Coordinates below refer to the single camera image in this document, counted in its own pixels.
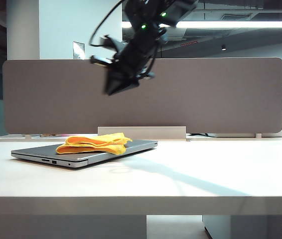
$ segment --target white desk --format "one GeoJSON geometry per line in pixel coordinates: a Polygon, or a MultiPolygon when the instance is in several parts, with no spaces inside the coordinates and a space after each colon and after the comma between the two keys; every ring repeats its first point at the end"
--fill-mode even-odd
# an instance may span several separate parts
{"type": "Polygon", "coordinates": [[[160,141],[81,169],[31,163],[0,142],[0,215],[282,215],[282,138],[160,141]]]}

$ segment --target desk divider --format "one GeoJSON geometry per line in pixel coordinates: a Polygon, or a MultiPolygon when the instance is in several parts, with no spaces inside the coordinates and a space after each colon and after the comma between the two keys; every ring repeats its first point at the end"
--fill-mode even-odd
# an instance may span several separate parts
{"type": "Polygon", "coordinates": [[[279,58],[157,59],[155,78],[107,96],[89,60],[9,60],[4,121],[12,134],[96,133],[99,126],[185,126],[187,133],[282,129],[279,58]]]}

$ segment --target silver laptop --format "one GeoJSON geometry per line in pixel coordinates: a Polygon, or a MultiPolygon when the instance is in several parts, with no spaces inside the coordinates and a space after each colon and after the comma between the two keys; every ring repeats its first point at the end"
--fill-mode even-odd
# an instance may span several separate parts
{"type": "Polygon", "coordinates": [[[48,163],[53,165],[65,166],[70,168],[79,168],[90,164],[114,159],[123,155],[140,152],[157,146],[155,140],[133,140],[125,144],[126,151],[123,154],[115,155],[107,152],[88,152],[88,153],[76,153],[76,154],[57,154],[56,148],[60,144],[26,148],[13,150],[11,155],[16,158],[48,163]]]}

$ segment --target fluorescent light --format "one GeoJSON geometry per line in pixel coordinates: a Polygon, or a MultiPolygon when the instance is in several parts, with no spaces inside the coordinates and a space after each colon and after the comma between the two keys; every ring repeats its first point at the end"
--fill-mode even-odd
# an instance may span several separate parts
{"type": "MultiPolygon", "coordinates": [[[[131,23],[123,21],[121,26],[129,28],[131,23]]],[[[176,27],[197,29],[282,28],[282,21],[180,21],[176,27]]]]}

